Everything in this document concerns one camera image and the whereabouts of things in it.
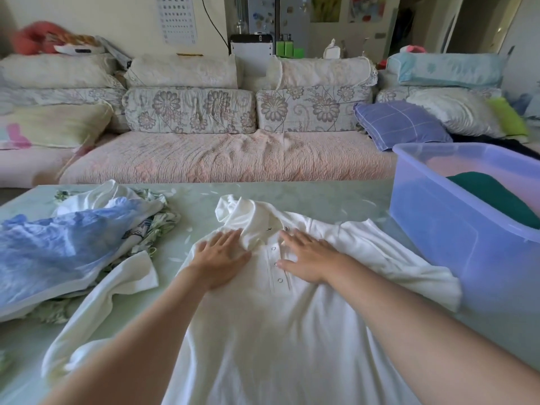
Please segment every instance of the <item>green table surface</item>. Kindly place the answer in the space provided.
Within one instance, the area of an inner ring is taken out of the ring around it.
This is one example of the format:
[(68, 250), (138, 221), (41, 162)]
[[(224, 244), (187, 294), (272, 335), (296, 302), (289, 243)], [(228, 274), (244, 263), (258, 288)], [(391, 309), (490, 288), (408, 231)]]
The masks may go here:
[[(418, 253), (389, 215), (392, 183), (392, 180), (372, 180), (130, 185), (172, 194), (170, 205), (181, 214), (181, 220), (156, 244), (153, 262), (159, 275), (159, 287), (131, 296), (115, 296), (111, 315), (91, 340), (113, 336), (159, 296), (192, 245), (220, 226), (214, 211), (223, 195), (268, 202), (279, 210), (301, 213), (332, 224), (372, 219), (383, 231)], [(94, 187), (39, 186), (0, 207), (0, 221), (20, 213), (29, 220), (50, 217), (56, 207), (53, 197), (57, 190), (83, 192)], [(464, 309), (456, 317), (540, 369), (540, 314), (482, 314)], [(0, 404), (36, 404), (44, 397), (49, 388), (40, 377), (41, 363), (62, 327), (35, 320), (0, 323), (0, 350), (8, 351), (13, 359), (13, 365), (0, 375)]]

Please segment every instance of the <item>black cable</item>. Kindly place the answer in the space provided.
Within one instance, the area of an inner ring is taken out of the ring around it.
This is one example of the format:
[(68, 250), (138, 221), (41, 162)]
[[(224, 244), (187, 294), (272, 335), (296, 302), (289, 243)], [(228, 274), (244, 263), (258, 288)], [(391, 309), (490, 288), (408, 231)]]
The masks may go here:
[(204, 4), (204, 0), (202, 0), (202, 6), (204, 7), (204, 11), (206, 13), (206, 16), (208, 16), (208, 19), (210, 20), (210, 22), (212, 23), (212, 25), (214, 26), (215, 30), (218, 32), (219, 36), (221, 37), (221, 39), (223, 40), (223, 42), (225, 43), (225, 45), (227, 46), (227, 50), (229, 51), (229, 54), (231, 53), (231, 49), (229, 48), (229, 43), (227, 41), (225, 41), (225, 38), (223, 38), (223, 35), (221, 35), (221, 33), (219, 32), (218, 30), (218, 27), (215, 26), (214, 22), (212, 21), (212, 19), (210, 18), (210, 14), (208, 14), (208, 11), (206, 10), (206, 5)]

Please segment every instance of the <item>purple plaid pillow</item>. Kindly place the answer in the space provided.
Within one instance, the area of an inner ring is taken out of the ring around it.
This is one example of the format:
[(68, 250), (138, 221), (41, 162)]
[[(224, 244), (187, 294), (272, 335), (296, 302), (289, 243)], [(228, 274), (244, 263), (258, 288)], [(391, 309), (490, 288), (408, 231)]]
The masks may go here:
[(379, 150), (398, 143), (452, 142), (441, 122), (407, 101), (356, 103), (354, 114)]

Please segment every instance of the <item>forearm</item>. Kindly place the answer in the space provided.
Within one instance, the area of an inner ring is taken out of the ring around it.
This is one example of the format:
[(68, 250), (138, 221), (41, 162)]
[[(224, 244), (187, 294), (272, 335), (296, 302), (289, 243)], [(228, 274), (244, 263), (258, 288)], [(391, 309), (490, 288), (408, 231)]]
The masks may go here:
[(205, 292), (196, 271), (180, 272), (147, 311), (70, 375), (43, 405), (160, 404)]
[(413, 292), (353, 260), (328, 281), (422, 403), (540, 403), (540, 374)]

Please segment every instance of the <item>person's left hand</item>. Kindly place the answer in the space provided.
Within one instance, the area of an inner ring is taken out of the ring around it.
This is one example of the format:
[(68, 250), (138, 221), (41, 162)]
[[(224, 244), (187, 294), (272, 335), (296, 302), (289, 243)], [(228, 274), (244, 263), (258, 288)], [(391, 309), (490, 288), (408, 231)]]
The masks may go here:
[(241, 233), (242, 229), (219, 232), (210, 241), (202, 241), (197, 245), (195, 257), (189, 267), (198, 273), (209, 289), (224, 286), (251, 258), (250, 251), (242, 253), (238, 258), (232, 258), (234, 250), (239, 247)]

